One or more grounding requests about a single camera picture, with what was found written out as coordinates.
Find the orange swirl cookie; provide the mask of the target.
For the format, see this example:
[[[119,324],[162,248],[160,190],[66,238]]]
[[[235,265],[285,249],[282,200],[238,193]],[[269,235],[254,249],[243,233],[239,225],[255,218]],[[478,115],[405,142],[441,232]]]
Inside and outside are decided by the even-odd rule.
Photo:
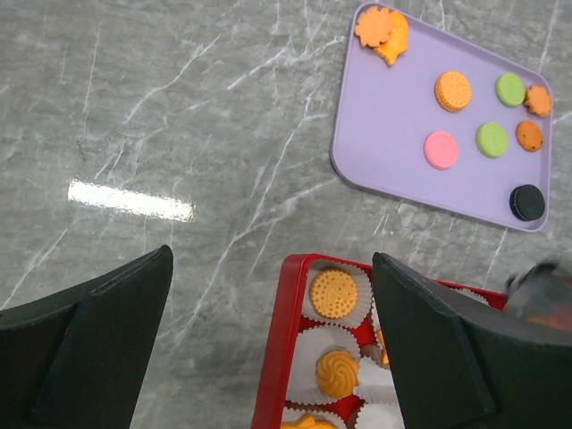
[[[345,349],[329,351],[316,363],[315,377],[322,394],[337,400],[350,396],[358,382],[359,363]]]

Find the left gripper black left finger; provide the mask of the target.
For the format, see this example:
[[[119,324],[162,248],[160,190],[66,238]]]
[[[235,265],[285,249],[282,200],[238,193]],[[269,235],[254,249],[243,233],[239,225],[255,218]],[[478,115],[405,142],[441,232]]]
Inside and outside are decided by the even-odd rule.
[[[128,428],[172,282],[163,245],[1,313],[3,428]]]

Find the orange fish cookie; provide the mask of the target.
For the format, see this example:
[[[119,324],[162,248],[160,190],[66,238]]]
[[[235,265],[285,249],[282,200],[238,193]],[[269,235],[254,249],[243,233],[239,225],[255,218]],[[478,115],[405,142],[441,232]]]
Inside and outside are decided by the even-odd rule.
[[[282,422],[281,429],[335,429],[336,426],[327,420],[306,414],[296,422]]]
[[[375,336],[376,336],[377,343],[378,343],[380,351],[381,351],[381,364],[383,366],[387,366],[387,365],[389,365],[389,357],[387,354],[387,350],[386,350],[386,346],[385,346],[385,342],[384,342],[384,338],[383,338],[383,332],[381,330],[378,330],[375,333]]]

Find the orange dotted round cookie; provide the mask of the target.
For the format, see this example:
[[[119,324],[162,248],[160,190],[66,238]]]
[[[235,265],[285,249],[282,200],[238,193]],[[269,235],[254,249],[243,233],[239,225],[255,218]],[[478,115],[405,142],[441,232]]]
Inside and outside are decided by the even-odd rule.
[[[340,319],[348,315],[358,301],[358,286],[349,273],[327,268],[311,281],[309,299],[322,317]]]

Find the metal tongs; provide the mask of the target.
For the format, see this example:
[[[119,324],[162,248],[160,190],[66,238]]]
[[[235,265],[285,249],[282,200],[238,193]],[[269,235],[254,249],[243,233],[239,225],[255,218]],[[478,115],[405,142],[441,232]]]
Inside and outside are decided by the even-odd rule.
[[[543,260],[506,281],[504,311],[517,318],[571,330],[571,264]]]

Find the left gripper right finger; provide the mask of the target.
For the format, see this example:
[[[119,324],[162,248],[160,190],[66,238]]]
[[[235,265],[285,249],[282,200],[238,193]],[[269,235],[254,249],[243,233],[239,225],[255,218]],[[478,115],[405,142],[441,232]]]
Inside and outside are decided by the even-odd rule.
[[[373,290],[406,427],[570,427],[571,330],[488,307],[384,253]]]

